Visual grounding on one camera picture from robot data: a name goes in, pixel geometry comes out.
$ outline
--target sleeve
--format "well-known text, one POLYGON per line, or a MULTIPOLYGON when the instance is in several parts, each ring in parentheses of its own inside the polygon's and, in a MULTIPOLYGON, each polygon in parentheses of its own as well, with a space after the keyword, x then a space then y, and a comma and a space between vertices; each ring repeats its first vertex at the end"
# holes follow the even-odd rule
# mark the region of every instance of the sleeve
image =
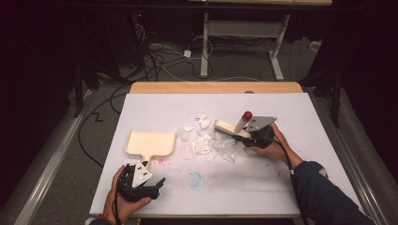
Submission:
POLYGON ((358 206, 321 174, 317 162, 301 162, 295 169, 298 197, 316 224, 375 224, 358 206))
POLYGON ((109 221, 105 220, 105 219, 101 219, 101 218, 96 218, 94 220, 92 220, 89 225, 112 225, 112 223, 110 223, 109 221))

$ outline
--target black cable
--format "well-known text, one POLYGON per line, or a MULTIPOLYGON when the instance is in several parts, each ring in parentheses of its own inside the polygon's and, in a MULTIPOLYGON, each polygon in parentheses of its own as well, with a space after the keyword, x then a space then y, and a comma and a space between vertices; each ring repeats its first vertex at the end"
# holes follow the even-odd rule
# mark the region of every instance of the black cable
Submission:
MULTIPOLYGON (((113 96, 113 98, 117 98, 117 97, 121 97, 121 96, 125 96, 125 95, 126 95, 126 94, 119 94, 119 95, 117 95, 117 96, 113 96)), ((110 98, 108 98, 108 99, 102 101, 100 105, 98 105, 93 111, 91 111, 91 112, 88 114, 88 116, 83 120, 82 124, 80 125, 79 131, 78 131, 78 134, 77 134, 77 138, 78 138, 78 141, 79 141, 79 145, 80 145, 80 147, 82 148, 82 151, 85 153, 86 156, 88 156, 91 160, 93 160, 93 161, 94 161, 97 165, 99 165, 101 168, 103 168, 103 165, 102 165, 100 162, 98 162, 96 159, 94 159, 92 156, 90 156, 90 154, 88 154, 88 152, 85 150, 85 148, 84 148, 84 146, 83 146, 83 142, 82 142, 81 133, 82 133, 83 125, 84 125, 85 122, 87 121, 88 117, 90 117, 90 115, 91 115, 93 112, 95 112, 99 107, 101 107, 103 104, 105 104, 105 103, 108 102, 109 100, 110 100, 110 98)))
POLYGON ((119 218, 119 211, 117 209, 117 198, 121 195, 121 194, 118 194, 118 192, 119 192, 118 183, 119 183, 119 180, 122 177, 122 175, 124 175, 124 171, 119 175, 119 177, 117 177, 117 182, 116 182, 116 187, 115 187, 115 198, 114 198, 114 201, 112 202, 112 213, 114 214, 116 225, 122 224, 122 221, 119 218))
POLYGON ((115 108, 114 103, 112 102, 112 100, 114 99, 114 95, 115 95, 119 90, 121 90, 123 87, 125 87, 125 86, 127 86, 127 85, 130 86, 130 84, 123 84, 123 85, 117 87, 117 88, 114 90, 114 92, 111 94, 111 97, 110 97, 110 100, 109 100, 109 104, 111 105, 111 108, 115 111, 115 113, 121 114, 121 111, 118 111, 118 110, 115 108))
POLYGON ((294 43, 295 42, 292 43, 292 45, 290 46, 290 50, 289 50, 289 79, 290 79, 290 82, 292 82, 292 74, 290 73, 290 56, 292 55, 292 48, 293 48, 294 43))

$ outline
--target hand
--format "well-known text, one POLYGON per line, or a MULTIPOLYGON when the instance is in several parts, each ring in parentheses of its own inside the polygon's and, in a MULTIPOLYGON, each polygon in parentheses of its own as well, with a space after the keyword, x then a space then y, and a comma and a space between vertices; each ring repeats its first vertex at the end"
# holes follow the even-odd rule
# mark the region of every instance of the hand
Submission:
MULTIPOLYGON (((117 179, 119 178, 120 174, 125 169, 125 166, 120 167, 120 169, 114 175, 114 179, 112 180, 112 187, 111 190, 108 192, 108 196, 106 197, 105 206, 103 207, 103 214, 107 215, 107 218, 111 220, 114 224, 116 224, 116 219, 112 212, 112 206, 115 199, 115 192, 116 192, 116 185, 117 179)), ((143 198, 138 202, 128 202, 121 196, 117 198, 117 210, 118 216, 122 223, 125 223, 132 213, 139 210, 140 208, 146 206, 151 202, 149 197, 143 198)))
MULTIPOLYGON (((289 144, 287 143, 286 138, 281 133, 281 131, 278 129, 276 124, 275 123, 271 123, 270 126, 271 126, 271 128, 273 129, 273 131, 275 133, 275 137, 277 138, 277 140, 279 140, 281 142, 281 144, 283 145, 284 149, 286 150, 286 153, 287 153, 287 155, 290 158, 290 162, 292 163, 292 169, 295 169, 302 162, 301 157, 299 157, 293 151, 293 149, 289 146, 289 144)), ((257 154, 266 155, 266 156, 269 156, 272 159, 280 160, 280 161, 284 162, 287 165, 287 160, 286 160, 286 156, 285 156, 285 154, 283 152, 283 149, 275 142, 273 142, 272 144, 270 144, 266 148, 260 148, 260 147, 254 146, 254 147, 252 147, 252 150, 254 152, 256 152, 257 154)))

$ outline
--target table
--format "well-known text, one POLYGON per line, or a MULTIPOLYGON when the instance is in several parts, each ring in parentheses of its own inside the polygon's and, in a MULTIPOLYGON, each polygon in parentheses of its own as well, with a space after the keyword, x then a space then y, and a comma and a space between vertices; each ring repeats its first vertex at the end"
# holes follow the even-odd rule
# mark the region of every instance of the table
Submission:
MULTIPOLYGON (((199 1, 222 4, 263 4, 263 5, 289 5, 289 6, 330 6, 331 0, 206 0, 199 1)), ((237 36, 253 38, 277 38, 273 51, 269 51, 269 60, 277 81, 283 81, 283 74, 278 62, 278 53, 283 42, 283 36, 289 22, 290 15, 284 15, 281 22, 240 22, 210 20, 205 13, 203 29, 203 52, 201 61, 201 77, 207 77, 208 65, 208 36, 237 36)))
MULTIPOLYGON (((125 136, 129 130, 170 132, 176 129, 176 125, 182 125, 182 121, 191 120, 192 116, 194 117, 205 107, 213 119, 222 117, 225 121, 236 119, 236 113, 241 113, 243 109, 251 107, 252 109, 249 110, 254 114, 256 112, 276 113, 280 116, 278 123, 281 130, 286 130, 287 139, 295 140, 291 142, 292 147, 312 149, 311 152, 301 151, 300 154, 304 159, 311 158, 327 168, 333 168, 329 172, 330 179, 341 187, 355 203, 359 202, 317 118, 312 102, 306 96, 307 94, 302 93, 297 83, 138 82, 132 86, 130 92, 131 95, 128 95, 125 100, 90 214, 101 212, 114 171, 121 164, 133 160, 123 151, 125 136), (248 91, 256 94, 243 94, 248 91), (303 135, 305 132, 302 132, 302 127, 305 125, 313 129, 311 135, 303 135)), ((153 182, 156 183, 162 176, 167 177, 166 182, 161 188, 160 197, 138 211, 135 214, 136 217, 299 217, 287 168, 281 162, 248 154, 248 157, 238 164, 230 164, 219 158, 211 165, 207 165, 199 158, 194 161, 182 159, 181 149, 184 149, 187 144, 178 141, 175 152, 170 157, 155 158, 151 162, 150 170, 154 173, 153 182), (264 169, 268 170, 266 176, 263 176, 264 169), (197 172, 199 172, 199 177, 203 178, 201 188, 191 187, 190 183, 184 181, 192 173, 197 172), (209 208, 201 204, 207 201, 207 198, 215 198, 215 201, 208 206, 209 208)))

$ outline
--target cable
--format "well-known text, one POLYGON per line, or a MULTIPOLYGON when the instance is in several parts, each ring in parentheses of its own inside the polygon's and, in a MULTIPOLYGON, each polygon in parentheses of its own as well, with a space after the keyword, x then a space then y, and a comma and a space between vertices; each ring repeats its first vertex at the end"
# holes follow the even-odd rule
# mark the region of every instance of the cable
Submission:
POLYGON ((292 82, 292 74, 290 73, 290 56, 292 55, 292 48, 295 42, 292 43, 292 45, 290 46, 290 50, 289 50, 289 79, 290 82, 292 82))
MULTIPOLYGON (((125 96, 125 95, 126 95, 126 94, 119 94, 119 95, 113 96, 113 98, 118 98, 118 97, 125 96)), ((83 146, 83 142, 82 142, 81 133, 82 133, 82 128, 83 128, 85 122, 87 121, 88 117, 90 117, 90 115, 92 115, 99 107, 101 107, 103 104, 105 104, 105 103, 108 102, 109 100, 110 100, 110 98, 108 98, 108 99, 102 101, 100 105, 98 105, 93 111, 91 111, 91 112, 88 114, 88 116, 83 120, 82 124, 80 125, 79 131, 78 131, 78 134, 77 134, 77 138, 78 138, 78 141, 79 141, 79 145, 80 145, 80 147, 82 148, 82 151, 85 153, 86 156, 88 156, 91 160, 93 160, 93 161, 94 161, 97 165, 99 165, 101 168, 103 168, 103 165, 102 165, 100 162, 98 162, 95 158, 93 158, 92 156, 90 156, 90 154, 88 154, 88 152, 85 150, 85 148, 84 148, 84 146, 83 146)))
POLYGON ((110 97, 110 99, 109 99, 109 104, 111 105, 111 108, 115 111, 115 113, 121 114, 121 112, 118 111, 118 110, 115 108, 114 103, 112 102, 112 100, 114 99, 115 94, 116 94, 119 90, 121 90, 123 87, 125 87, 125 86, 127 86, 127 85, 130 86, 130 84, 123 84, 123 85, 117 87, 116 90, 114 90, 114 92, 111 94, 111 97, 110 97))

